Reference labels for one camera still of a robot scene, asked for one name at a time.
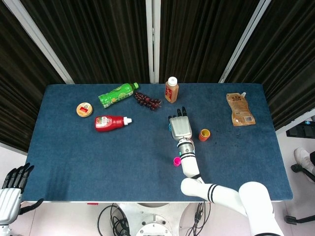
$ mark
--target orange cup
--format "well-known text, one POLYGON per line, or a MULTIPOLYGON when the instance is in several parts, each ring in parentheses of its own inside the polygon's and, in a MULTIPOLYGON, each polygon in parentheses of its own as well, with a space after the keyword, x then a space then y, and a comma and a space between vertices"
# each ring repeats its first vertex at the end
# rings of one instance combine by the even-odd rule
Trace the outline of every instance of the orange cup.
POLYGON ((202 129, 199 133, 199 140, 204 142, 210 137, 211 133, 208 129, 202 129))

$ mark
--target chair leg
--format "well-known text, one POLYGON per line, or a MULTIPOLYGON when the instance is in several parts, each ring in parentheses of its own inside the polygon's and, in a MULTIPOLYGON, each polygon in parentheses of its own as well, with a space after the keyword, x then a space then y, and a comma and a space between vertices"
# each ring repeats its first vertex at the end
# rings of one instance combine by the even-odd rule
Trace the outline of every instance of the chair leg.
POLYGON ((286 217, 284 217, 284 220, 288 224, 296 225, 297 223, 302 224, 302 223, 306 223, 306 222, 315 221, 315 215, 305 217, 302 219, 296 219, 294 216, 287 215, 286 217))

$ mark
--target green soda bottle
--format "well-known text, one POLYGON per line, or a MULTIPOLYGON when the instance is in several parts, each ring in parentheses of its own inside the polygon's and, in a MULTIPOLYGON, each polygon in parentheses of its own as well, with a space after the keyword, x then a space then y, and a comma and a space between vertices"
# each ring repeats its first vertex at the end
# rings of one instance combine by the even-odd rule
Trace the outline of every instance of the green soda bottle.
POLYGON ((139 88, 139 85, 137 83, 123 84, 118 88, 114 89, 113 91, 98 96, 98 98, 100 102, 103 104, 104 108, 107 108, 113 103, 123 100, 126 97, 129 97, 137 88, 139 88))

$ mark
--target robotic hand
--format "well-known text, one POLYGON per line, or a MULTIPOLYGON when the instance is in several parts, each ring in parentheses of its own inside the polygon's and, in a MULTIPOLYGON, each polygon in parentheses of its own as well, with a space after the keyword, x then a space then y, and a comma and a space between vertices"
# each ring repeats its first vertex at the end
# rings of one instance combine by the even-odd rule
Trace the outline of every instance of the robotic hand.
POLYGON ((9 224, 14 222, 18 215, 34 210, 44 201, 40 199, 31 206, 20 208, 22 194, 33 169, 34 166, 27 163, 18 169, 14 168, 5 177, 0 189, 0 236, 10 235, 9 224))
POLYGON ((283 236, 273 211, 267 188, 258 182, 244 183, 239 192, 216 184, 205 184, 201 178, 191 140, 192 132, 184 107, 177 109, 178 116, 169 116, 172 137, 178 142, 184 179, 181 191, 233 209, 248 217, 252 236, 283 236))

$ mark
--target brown pouch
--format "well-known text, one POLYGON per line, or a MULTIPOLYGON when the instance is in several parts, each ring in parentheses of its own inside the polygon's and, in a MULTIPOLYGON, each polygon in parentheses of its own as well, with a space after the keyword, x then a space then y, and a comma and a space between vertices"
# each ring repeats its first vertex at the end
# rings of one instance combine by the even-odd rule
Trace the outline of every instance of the brown pouch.
POLYGON ((255 118, 248 108, 245 95, 228 93, 226 99, 232 109, 232 122, 234 126, 256 124, 255 118))

